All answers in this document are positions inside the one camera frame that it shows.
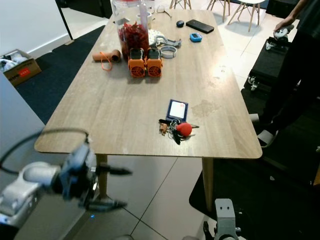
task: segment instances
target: metal clamp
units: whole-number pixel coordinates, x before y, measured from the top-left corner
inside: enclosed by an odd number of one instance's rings
[[[174,46],[162,46],[160,47],[161,57],[165,59],[173,59],[177,55],[177,49]]]
[[[160,42],[160,44],[158,44],[158,39],[163,39],[164,42]],[[165,46],[180,48],[181,43],[182,43],[181,39],[179,39],[178,41],[173,41],[166,38],[165,36],[157,35],[154,37],[154,44],[150,45],[150,47],[155,48],[157,45],[165,45]]]

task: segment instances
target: cardboard box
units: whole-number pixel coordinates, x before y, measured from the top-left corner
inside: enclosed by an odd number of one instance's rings
[[[24,51],[16,49],[4,55],[10,55],[15,51],[18,51],[23,57],[28,58],[28,60],[23,61],[22,63],[3,73],[13,86],[17,86],[41,72],[36,60]]]

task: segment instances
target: orange cord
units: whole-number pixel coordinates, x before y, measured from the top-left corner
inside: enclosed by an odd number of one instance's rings
[[[102,68],[103,70],[107,71],[107,72],[110,72],[111,69],[112,69],[112,63],[111,63],[111,61],[109,60],[109,58],[107,58],[107,56],[106,56],[102,51],[100,52],[100,55],[101,55],[101,68]],[[110,68],[109,68],[109,69],[104,68],[104,64],[103,64],[103,62],[102,62],[103,57],[104,57],[105,59],[107,59],[108,62],[109,62],[109,64],[110,64]]]

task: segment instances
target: black cable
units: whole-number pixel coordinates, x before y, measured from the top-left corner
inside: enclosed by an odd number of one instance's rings
[[[25,144],[26,142],[37,138],[41,135],[47,135],[47,134],[54,134],[54,133],[66,133],[66,132],[72,132],[72,133],[82,133],[85,134],[85,143],[89,143],[89,133],[86,130],[83,130],[81,128],[73,128],[73,127],[62,127],[62,128],[54,128],[54,129],[49,129],[49,130],[43,130],[39,131],[35,134],[32,134],[30,136],[27,136],[26,138],[22,139],[18,143],[16,143],[14,146],[12,146],[6,153],[1,157],[0,159],[0,170],[3,170],[4,172],[8,174],[14,174],[14,175],[19,175],[18,171],[10,170],[8,168],[3,167],[3,163],[5,160],[8,158],[8,156],[14,152],[17,148],[19,148],[21,145]]]

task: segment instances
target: keychain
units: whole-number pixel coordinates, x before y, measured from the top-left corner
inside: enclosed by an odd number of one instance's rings
[[[169,134],[169,138],[172,138],[178,145],[181,141],[185,141],[195,134],[192,133],[192,129],[197,129],[199,126],[193,125],[187,122],[180,122],[179,119],[172,121],[159,119],[160,132],[164,136],[166,132]]]

